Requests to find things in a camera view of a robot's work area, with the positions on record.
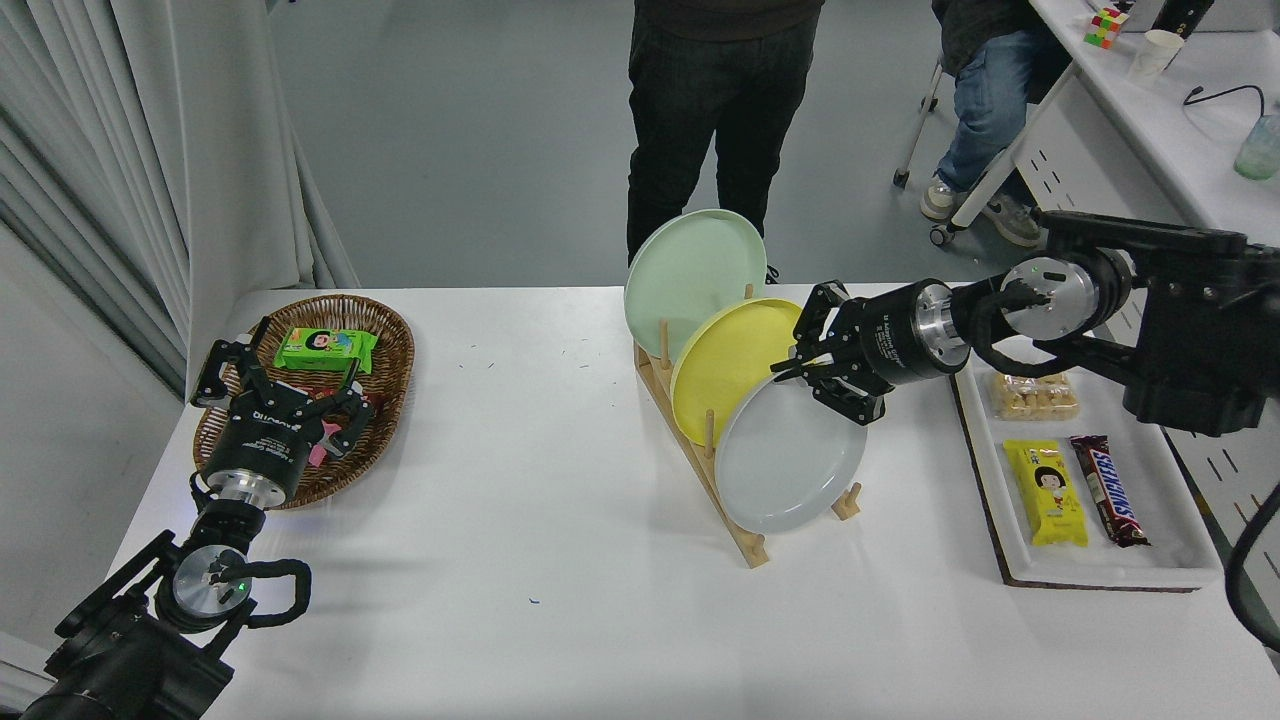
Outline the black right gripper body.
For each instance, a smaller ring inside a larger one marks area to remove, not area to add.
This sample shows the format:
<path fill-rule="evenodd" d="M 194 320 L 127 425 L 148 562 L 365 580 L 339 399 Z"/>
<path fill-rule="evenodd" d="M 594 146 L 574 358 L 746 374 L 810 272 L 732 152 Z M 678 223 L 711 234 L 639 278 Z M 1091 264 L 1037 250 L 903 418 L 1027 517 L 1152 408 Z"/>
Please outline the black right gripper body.
<path fill-rule="evenodd" d="M 938 375 L 931 347 L 922 338 L 920 306 L 928 307 L 927 284 L 909 284 L 873 299 L 845 304 L 855 348 L 847 379 L 861 391 L 887 391 Z"/>

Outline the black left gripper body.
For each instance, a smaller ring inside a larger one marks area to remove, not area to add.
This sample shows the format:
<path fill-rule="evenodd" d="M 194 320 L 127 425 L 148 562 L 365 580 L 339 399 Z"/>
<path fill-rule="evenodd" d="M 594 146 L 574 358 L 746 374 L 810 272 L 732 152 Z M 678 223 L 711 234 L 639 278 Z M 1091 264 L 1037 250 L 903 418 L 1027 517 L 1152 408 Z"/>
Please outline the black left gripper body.
<path fill-rule="evenodd" d="M 242 391 L 230 401 L 230 416 L 204 465 L 207 487 L 218 495 L 294 495 L 323 438 L 320 416 L 305 415 L 311 401 L 283 383 L 273 386 L 270 400 L 256 389 Z"/>

